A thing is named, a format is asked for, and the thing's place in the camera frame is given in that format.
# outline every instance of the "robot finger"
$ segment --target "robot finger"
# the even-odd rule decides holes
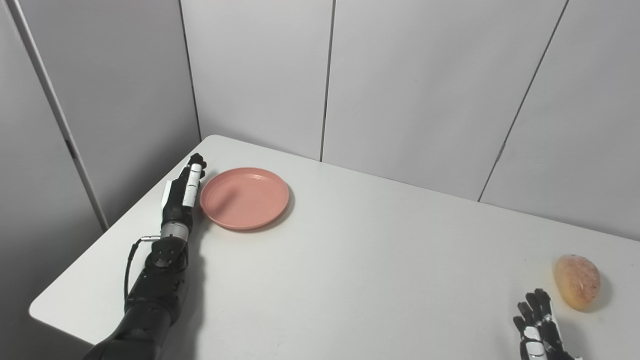
[[[518,331],[520,331],[521,337],[524,337],[524,329],[527,327],[524,318],[522,318],[522,316],[514,316],[513,323],[516,325]]]
[[[540,325],[539,333],[542,342],[547,346],[548,352],[552,354],[564,353],[564,345],[554,322],[544,321]]]
[[[546,317],[552,317],[553,316],[553,311],[551,310],[551,297],[549,297],[549,294],[542,289],[536,289],[536,291],[534,292],[536,295],[536,298],[538,299],[538,303],[540,304],[540,309],[542,310],[542,317],[546,318]]]
[[[542,322],[542,308],[540,303],[538,302],[538,298],[534,293],[527,293],[526,295],[527,301],[533,310],[533,320],[535,324],[538,325]]]
[[[536,322],[535,322],[535,319],[533,318],[533,310],[531,309],[529,304],[527,304],[526,302],[519,302],[518,310],[520,310],[520,313],[522,314],[522,317],[524,318],[527,325],[530,325],[530,326],[535,325]]]
[[[529,352],[527,351],[527,342],[524,340],[520,342],[520,358],[522,360],[530,360]]]
[[[545,351],[545,346],[542,345],[541,342],[527,341],[524,345],[529,360],[547,360],[547,352]]]

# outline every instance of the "black cable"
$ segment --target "black cable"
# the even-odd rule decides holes
[[[131,271],[131,261],[133,261],[133,257],[136,255],[136,251],[140,246],[140,243],[143,241],[155,241],[155,239],[145,239],[140,238],[136,241],[135,244],[131,245],[131,251],[129,251],[129,259],[127,259],[127,267],[124,270],[124,300],[127,301],[127,297],[129,296],[129,272]]]

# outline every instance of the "cable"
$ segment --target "cable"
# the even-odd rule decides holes
[[[131,270],[131,262],[133,261],[133,257],[136,255],[136,251],[140,246],[140,243],[143,241],[156,241],[160,240],[160,236],[143,236],[136,243],[131,245],[131,250],[129,251],[129,258],[127,259],[127,267],[124,270],[124,300],[127,301],[127,296],[129,296],[129,272]]]

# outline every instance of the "white wall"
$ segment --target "white wall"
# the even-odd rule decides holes
[[[80,357],[28,307],[102,231],[4,1],[0,111],[0,359]]]
[[[569,2],[483,202],[640,240],[638,14]]]
[[[113,223],[199,142],[179,2],[19,3]]]
[[[563,5],[338,0],[323,161],[477,200]]]
[[[331,0],[183,0],[202,136],[319,159]]]

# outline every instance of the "bread roll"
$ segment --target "bread roll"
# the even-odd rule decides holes
[[[586,310],[600,291],[598,268],[582,256],[561,256],[554,268],[554,277],[564,301],[579,311]]]

